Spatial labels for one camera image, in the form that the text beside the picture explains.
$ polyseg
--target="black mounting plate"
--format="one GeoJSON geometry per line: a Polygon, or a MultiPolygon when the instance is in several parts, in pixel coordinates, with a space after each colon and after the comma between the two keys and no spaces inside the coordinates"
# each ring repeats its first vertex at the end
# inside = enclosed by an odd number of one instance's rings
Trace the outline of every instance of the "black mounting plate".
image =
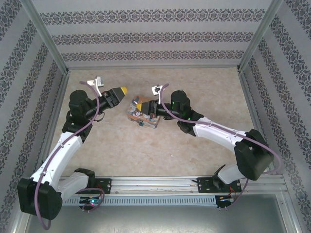
{"type": "Polygon", "coordinates": [[[240,180],[234,181],[230,184],[225,184],[222,190],[218,190],[213,185],[212,177],[198,177],[197,183],[199,193],[230,193],[230,187],[237,193],[242,190],[240,180]]]}
{"type": "MultiPolygon", "coordinates": [[[[93,188],[101,188],[105,194],[110,194],[111,191],[111,179],[102,179],[102,178],[96,178],[95,179],[95,187],[93,188]]],[[[92,191],[82,191],[78,192],[77,194],[100,194],[100,191],[92,190],[92,191]]]]}
{"type": "Polygon", "coordinates": [[[226,207],[228,207],[228,206],[230,206],[232,204],[232,202],[230,202],[230,201],[220,201],[221,198],[231,199],[232,198],[231,195],[230,196],[227,196],[227,195],[225,195],[225,196],[215,196],[215,198],[216,198],[217,208],[219,208],[219,207],[220,208],[226,208],[226,207]]]}

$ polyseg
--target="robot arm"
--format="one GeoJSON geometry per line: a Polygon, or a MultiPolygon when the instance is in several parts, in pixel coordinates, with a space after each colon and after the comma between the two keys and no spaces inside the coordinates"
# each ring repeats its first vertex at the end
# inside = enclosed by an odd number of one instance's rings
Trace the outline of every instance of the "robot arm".
{"type": "MultiPolygon", "coordinates": [[[[154,95],[159,94],[161,88],[162,86],[158,85],[153,87],[152,91],[154,95]]],[[[210,119],[191,108],[190,99],[184,91],[174,91],[171,94],[171,103],[165,103],[165,106],[172,114],[181,119],[208,123],[208,125],[205,125],[178,121],[177,125],[184,133],[212,140],[235,153],[237,163],[223,165],[213,176],[213,184],[219,190],[221,190],[224,185],[230,184],[238,179],[248,178],[254,181],[257,180],[274,159],[274,156],[267,150],[237,136],[237,134],[240,134],[267,145],[258,131],[254,129],[249,132],[238,131],[212,122],[210,119]],[[236,134],[228,133],[219,129],[217,126],[233,131],[236,134]]],[[[158,100],[138,104],[137,108],[151,117],[163,116],[165,120],[173,119],[158,100]]]]}
{"type": "MultiPolygon", "coordinates": [[[[100,77],[96,77],[93,81],[88,81],[88,84],[95,86],[99,96],[99,115],[103,114],[104,110],[117,106],[127,92],[125,87],[118,87],[100,93],[98,87],[103,86],[103,81],[100,77]]],[[[38,192],[41,216],[48,220],[53,220],[58,215],[63,201],[73,194],[86,187],[95,188],[95,173],[83,168],[75,170],[64,181],[59,181],[69,160],[86,140],[92,124],[73,136],[68,142],[64,143],[64,141],[78,132],[94,117],[97,110],[96,99],[90,100],[85,91],[76,90],[70,95],[69,108],[70,110],[67,112],[66,122],[62,129],[63,133],[60,135],[57,145],[49,154],[45,163],[29,179],[23,178],[17,185],[21,211],[36,215],[34,204],[35,188],[43,173],[43,168],[61,145],[61,148],[51,160],[48,169],[44,172],[38,192]]]]}

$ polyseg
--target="white bracket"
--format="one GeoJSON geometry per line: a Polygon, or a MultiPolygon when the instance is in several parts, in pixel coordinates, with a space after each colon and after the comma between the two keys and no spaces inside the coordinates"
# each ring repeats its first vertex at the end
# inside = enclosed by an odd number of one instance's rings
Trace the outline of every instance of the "white bracket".
{"type": "Polygon", "coordinates": [[[95,90],[98,94],[99,97],[102,96],[101,92],[99,91],[98,87],[103,87],[104,86],[104,79],[101,76],[96,76],[94,80],[89,80],[87,81],[87,84],[90,86],[95,86],[95,90]]]}
{"type": "Polygon", "coordinates": [[[153,95],[159,96],[159,104],[161,104],[160,91],[162,90],[162,88],[163,88],[163,85],[162,86],[156,85],[156,86],[151,87],[153,95]]]}

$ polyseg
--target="decorative border pattern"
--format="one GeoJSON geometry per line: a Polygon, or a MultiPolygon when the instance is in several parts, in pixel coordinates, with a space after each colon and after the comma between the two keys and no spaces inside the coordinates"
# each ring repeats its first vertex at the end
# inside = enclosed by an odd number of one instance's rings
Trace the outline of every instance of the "decorative border pattern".
{"type": "Polygon", "coordinates": [[[37,171],[37,165],[38,165],[38,162],[39,162],[39,158],[40,158],[40,155],[41,155],[43,144],[45,142],[45,137],[46,137],[47,132],[48,132],[48,128],[49,128],[49,125],[50,125],[50,120],[52,118],[52,114],[53,114],[53,111],[54,111],[54,106],[55,106],[55,103],[56,103],[56,99],[57,99],[57,96],[58,96],[58,91],[60,89],[60,85],[62,84],[62,80],[63,80],[63,78],[60,79],[59,84],[58,84],[58,88],[57,88],[56,95],[55,95],[55,98],[54,98],[54,101],[53,101],[53,106],[52,106],[52,109],[51,109],[51,112],[50,112],[48,124],[47,124],[47,127],[44,130],[43,140],[41,142],[40,149],[39,149],[39,152],[38,152],[38,155],[37,155],[37,159],[35,161],[35,166],[34,166],[34,169],[33,169],[33,173],[35,173],[37,171]]]}
{"type": "Polygon", "coordinates": [[[306,126],[300,119],[300,114],[298,113],[293,98],[264,39],[258,44],[258,49],[266,63],[272,81],[275,84],[278,96],[280,96],[281,102],[283,103],[287,117],[292,125],[297,141],[299,142],[299,146],[303,150],[303,155],[306,156],[305,159],[309,164],[309,169],[311,169],[311,138],[309,138],[306,126]]]}
{"type": "Polygon", "coordinates": [[[264,9],[167,9],[41,13],[45,25],[131,22],[259,22],[264,9]]]}
{"type": "Polygon", "coordinates": [[[24,60],[26,52],[28,51],[36,33],[37,30],[35,29],[35,26],[29,20],[29,23],[12,52],[12,56],[9,57],[9,60],[6,63],[7,66],[3,68],[0,76],[0,108],[2,107],[1,103],[4,102],[5,96],[10,90],[12,81],[15,79],[15,75],[19,70],[21,62],[24,60]]]}
{"type": "Polygon", "coordinates": [[[286,4],[289,6],[291,11],[295,14],[303,30],[306,31],[308,38],[311,40],[311,7],[306,0],[286,0],[286,4]]]}
{"type": "Polygon", "coordinates": [[[301,89],[309,102],[311,102],[311,72],[308,70],[305,61],[299,55],[299,51],[294,45],[293,40],[286,31],[280,18],[276,17],[272,20],[270,28],[275,35],[284,55],[287,58],[288,64],[291,66],[296,78],[298,79],[301,89]]]}
{"type": "Polygon", "coordinates": [[[19,0],[7,0],[0,10],[0,41],[11,26],[11,23],[21,10],[19,0]]]}
{"type": "MultiPolygon", "coordinates": [[[[11,211],[13,209],[13,204],[16,201],[17,196],[17,184],[20,180],[20,178],[24,175],[24,171],[28,162],[28,158],[31,154],[32,145],[35,140],[35,135],[38,131],[40,121],[42,119],[42,115],[44,112],[44,108],[46,105],[46,102],[48,101],[49,93],[51,90],[51,87],[53,85],[53,81],[55,79],[56,72],[58,70],[58,66],[55,61],[53,61],[52,66],[49,70],[49,74],[47,76],[47,79],[45,81],[45,84],[42,88],[42,92],[39,98],[39,101],[37,103],[32,121],[30,123],[30,126],[28,128],[27,136],[25,138],[25,142],[23,144],[22,150],[20,151],[20,155],[18,157],[18,162],[16,163],[16,167],[14,168],[14,175],[12,176],[12,180],[9,184],[9,189],[6,191],[6,196],[4,198],[4,204],[1,206],[1,212],[0,212],[0,232],[5,232],[5,228],[8,225],[11,211]]],[[[52,115],[53,108],[55,105],[56,98],[54,99],[54,103],[52,106],[52,110],[50,113],[50,116],[52,115]]]]}
{"type": "MultiPolygon", "coordinates": [[[[256,61],[254,57],[251,58],[251,60],[248,63],[253,77],[255,79],[257,88],[260,93],[260,98],[262,100],[263,106],[266,110],[266,114],[268,116],[268,119],[270,121],[270,126],[272,128],[277,146],[280,150],[280,154],[283,158],[284,167],[287,171],[288,176],[290,177],[291,184],[293,186],[293,191],[295,193],[295,197],[298,200],[298,205],[300,206],[301,214],[304,216],[304,220],[307,224],[307,229],[311,231],[311,206],[310,206],[310,200],[308,199],[308,194],[304,190],[304,185],[302,184],[302,179],[299,176],[299,171],[297,168],[297,165],[293,162],[293,156],[291,151],[289,150],[288,143],[286,141],[285,135],[283,133],[283,130],[280,126],[280,122],[276,116],[276,111],[272,105],[272,101],[269,97],[268,91],[265,88],[265,84],[263,82],[261,73],[259,71],[259,68],[256,64],[256,61]]],[[[250,85],[248,83],[248,80],[246,79],[248,88],[251,93],[250,85]]]]}
{"type": "Polygon", "coordinates": [[[74,52],[62,53],[65,62],[117,60],[170,60],[170,59],[241,59],[240,50],[189,51],[129,51],[129,52],[74,52]]]}
{"type": "Polygon", "coordinates": [[[44,43],[42,43],[35,58],[33,67],[28,74],[22,92],[20,93],[20,96],[17,100],[16,107],[14,108],[11,115],[12,118],[9,120],[9,123],[6,126],[6,131],[3,133],[3,139],[1,139],[0,143],[0,175],[2,174],[2,169],[5,166],[5,160],[7,160],[7,156],[10,154],[12,143],[14,142],[15,136],[19,129],[19,124],[24,117],[24,113],[28,106],[31,94],[35,88],[36,81],[48,56],[48,53],[48,48],[44,43]]]}
{"type": "Polygon", "coordinates": [[[54,35],[56,45],[160,43],[160,42],[250,42],[253,33],[181,32],[181,33],[104,33],[54,35]]]}

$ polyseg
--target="metal frame bar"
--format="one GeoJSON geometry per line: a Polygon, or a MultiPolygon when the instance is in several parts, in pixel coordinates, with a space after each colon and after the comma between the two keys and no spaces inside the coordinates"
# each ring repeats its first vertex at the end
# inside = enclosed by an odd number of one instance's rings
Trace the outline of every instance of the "metal frame bar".
{"type": "Polygon", "coordinates": [[[49,52],[51,53],[52,57],[56,61],[58,67],[62,71],[63,74],[65,74],[68,71],[68,67],[66,66],[66,63],[60,54],[60,52],[57,49],[56,44],[54,43],[48,29],[46,28],[39,12],[35,8],[35,5],[32,0],[20,0],[20,3],[26,10],[29,18],[33,22],[35,28],[39,32],[43,42],[46,44],[46,46],[49,49],[49,52]]]}
{"type": "MultiPolygon", "coordinates": [[[[167,205],[195,205],[213,207],[213,198],[215,195],[225,195],[227,193],[206,193],[198,192],[198,187],[193,179],[197,176],[172,176],[172,177],[98,177],[111,178],[111,193],[106,194],[108,199],[103,205],[113,206],[128,206],[128,205],[166,205],[152,200],[159,199],[183,199],[183,200],[198,200],[206,199],[206,202],[194,201],[175,204],[173,201],[167,205]],[[129,203],[126,200],[135,199],[136,202],[129,203]]],[[[245,180],[241,180],[241,186],[244,186],[245,180]]],[[[279,210],[281,212],[286,231],[288,233],[301,233],[301,228],[298,218],[295,214],[294,207],[289,196],[287,186],[283,175],[262,175],[257,181],[249,181],[249,184],[244,192],[244,195],[260,195],[270,194],[275,195],[279,210]]],[[[89,194],[73,195],[73,201],[65,201],[63,206],[79,205],[80,197],[89,196],[89,194]]],[[[22,213],[18,210],[15,221],[12,226],[12,233],[24,233],[29,214],[22,213]]]]}
{"type": "Polygon", "coordinates": [[[90,69],[184,69],[184,68],[231,68],[237,65],[140,65],[140,66],[89,66],[89,67],[69,67],[69,70],[90,70],[90,69]]]}
{"type": "Polygon", "coordinates": [[[272,19],[274,18],[277,10],[281,6],[283,0],[272,0],[270,6],[268,7],[265,15],[263,16],[262,21],[260,22],[260,25],[258,26],[251,42],[249,43],[241,61],[238,65],[239,70],[244,70],[247,66],[247,63],[251,59],[254,51],[257,48],[257,45],[259,44],[260,40],[262,39],[263,35],[265,34],[266,30],[268,29],[272,19]]]}

